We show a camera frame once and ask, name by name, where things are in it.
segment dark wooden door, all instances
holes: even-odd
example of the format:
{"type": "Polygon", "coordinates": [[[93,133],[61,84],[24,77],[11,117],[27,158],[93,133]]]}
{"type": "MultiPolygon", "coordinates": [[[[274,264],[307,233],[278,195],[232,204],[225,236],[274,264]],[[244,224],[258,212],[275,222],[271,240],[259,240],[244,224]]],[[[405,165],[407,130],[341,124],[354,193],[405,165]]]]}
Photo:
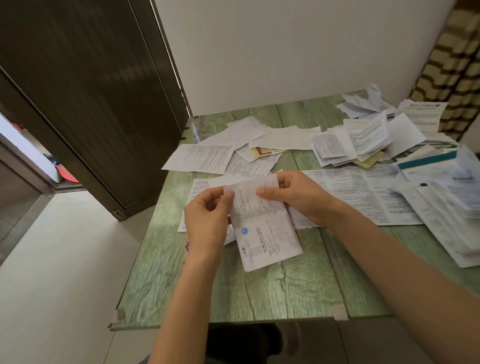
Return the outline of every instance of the dark wooden door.
{"type": "Polygon", "coordinates": [[[188,113],[150,1],[2,1],[0,13],[0,111],[118,219],[153,205],[188,113]]]}

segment door hinge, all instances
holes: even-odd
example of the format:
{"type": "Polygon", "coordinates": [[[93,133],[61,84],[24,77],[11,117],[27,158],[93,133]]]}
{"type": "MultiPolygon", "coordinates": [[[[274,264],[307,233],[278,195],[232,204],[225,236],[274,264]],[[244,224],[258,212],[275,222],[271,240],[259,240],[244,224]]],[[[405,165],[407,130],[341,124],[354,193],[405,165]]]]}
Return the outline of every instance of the door hinge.
{"type": "Polygon", "coordinates": [[[126,217],[123,216],[123,215],[120,213],[120,211],[118,211],[118,210],[113,210],[113,211],[112,211],[112,214],[113,214],[113,216],[115,216],[115,218],[116,218],[118,221],[124,221],[124,220],[126,220],[126,217]]]}

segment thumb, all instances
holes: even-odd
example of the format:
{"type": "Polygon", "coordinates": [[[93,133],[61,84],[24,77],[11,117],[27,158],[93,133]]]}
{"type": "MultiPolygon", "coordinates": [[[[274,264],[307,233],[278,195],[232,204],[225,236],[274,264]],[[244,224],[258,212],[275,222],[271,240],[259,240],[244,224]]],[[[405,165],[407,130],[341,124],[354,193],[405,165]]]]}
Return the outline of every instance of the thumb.
{"type": "Polygon", "coordinates": [[[277,200],[288,202],[288,188],[258,187],[257,195],[265,200],[277,200]]]}
{"type": "Polygon", "coordinates": [[[228,215],[233,205],[234,196],[235,194],[233,193],[233,191],[228,191],[226,194],[224,194],[220,198],[220,201],[218,202],[217,206],[215,207],[215,211],[219,211],[222,214],[225,213],[225,215],[228,215]]]}

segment hand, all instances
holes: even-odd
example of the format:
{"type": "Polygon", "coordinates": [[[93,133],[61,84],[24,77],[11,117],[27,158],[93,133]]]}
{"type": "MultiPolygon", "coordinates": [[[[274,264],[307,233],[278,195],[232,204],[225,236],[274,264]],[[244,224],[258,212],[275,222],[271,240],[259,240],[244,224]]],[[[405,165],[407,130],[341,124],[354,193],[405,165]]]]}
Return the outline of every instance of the hand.
{"type": "Polygon", "coordinates": [[[299,170],[277,172],[276,175],[280,188],[259,187],[257,195],[266,200],[286,202],[317,225],[326,226],[325,216],[343,205],[299,170]]]}
{"type": "Polygon", "coordinates": [[[234,193],[222,195],[223,186],[210,188],[185,207],[189,256],[213,259],[220,264],[234,193]]]}

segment striped curtain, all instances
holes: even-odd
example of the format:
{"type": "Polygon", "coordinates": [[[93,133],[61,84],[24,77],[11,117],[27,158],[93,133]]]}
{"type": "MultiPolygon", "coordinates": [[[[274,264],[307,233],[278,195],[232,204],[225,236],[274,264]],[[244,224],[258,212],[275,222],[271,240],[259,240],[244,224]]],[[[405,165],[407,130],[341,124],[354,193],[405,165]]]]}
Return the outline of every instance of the striped curtain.
{"type": "Polygon", "coordinates": [[[456,140],[474,122],[480,110],[480,0],[458,0],[410,99],[448,101],[439,131],[456,140]]]}

